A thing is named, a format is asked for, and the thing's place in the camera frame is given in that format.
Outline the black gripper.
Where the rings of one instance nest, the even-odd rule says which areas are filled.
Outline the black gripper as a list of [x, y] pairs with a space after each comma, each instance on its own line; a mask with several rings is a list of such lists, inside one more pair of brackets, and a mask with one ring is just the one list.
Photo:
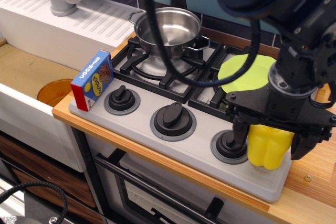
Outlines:
[[277, 92], [271, 84], [257, 90], [234, 91], [226, 100], [237, 114], [233, 120], [233, 140], [244, 146], [249, 125], [265, 125], [295, 133], [291, 160], [302, 159], [318, 143], [328, 140], [335, 127], [334, 114], [316, 108], [306, 98], [291, 98]]

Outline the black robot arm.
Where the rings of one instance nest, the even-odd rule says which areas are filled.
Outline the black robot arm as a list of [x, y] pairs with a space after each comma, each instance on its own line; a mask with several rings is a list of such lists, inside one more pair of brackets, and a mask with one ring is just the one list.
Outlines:
[[291, 159], [307, 155], [328, 140], [335, 127], [335, 103], [311, 99], [325, 84], [335, 92], [335, 0], [218, 0], [232, 16], [262, 20], [281, 35], [268, 83], [257, 90], [226, 95], [235, 113], [234, 138], [243, 144], [247, 126], [263, 124], [294, 133]]

